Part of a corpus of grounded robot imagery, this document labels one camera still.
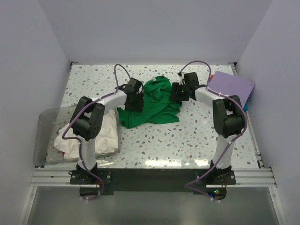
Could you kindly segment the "green t-shirt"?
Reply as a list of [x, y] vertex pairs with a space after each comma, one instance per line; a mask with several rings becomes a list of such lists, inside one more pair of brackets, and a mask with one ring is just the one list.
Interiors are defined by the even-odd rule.
[[141, 112], [118, 108], [120, 124], [128, 129], [144, 123], [176, 123], [182, 102], [170, 101], [172, 85], [165, 76], [157, 76], [144, 85], [144, 106]]

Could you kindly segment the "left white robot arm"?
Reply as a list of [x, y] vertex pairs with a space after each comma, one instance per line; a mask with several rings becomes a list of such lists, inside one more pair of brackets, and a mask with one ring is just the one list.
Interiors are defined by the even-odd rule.
[[76, 170], [81, 179], [92, 184], [97, 179], [95, 139], [100, 133], [104, 115], [114, 108], [124, 105], [127, 110], [143, 110], [144, 93], [141, 81], [130, 78], [127, 84], [116, 87], [116, 91], [95, 100], [86, 96], [80, 98], [70, 120], [70, 128], [79, 141], [79, 159]]

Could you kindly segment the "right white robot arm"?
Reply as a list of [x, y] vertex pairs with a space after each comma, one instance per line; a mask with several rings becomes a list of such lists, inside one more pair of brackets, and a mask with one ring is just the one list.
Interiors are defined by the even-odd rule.
[[212, 107], [213, 127], [218, 134], [217, 147], [210, 162], [209, 179], [220, 184], [232, 167], [231, 159], [235, 142], [247, 129], [247, 118], [237, 95], [228, 96], [208, 85], [200, 84], [195, 72], [178, 73], [179, 82], [172, 83], [172, 102], [195, 101]]

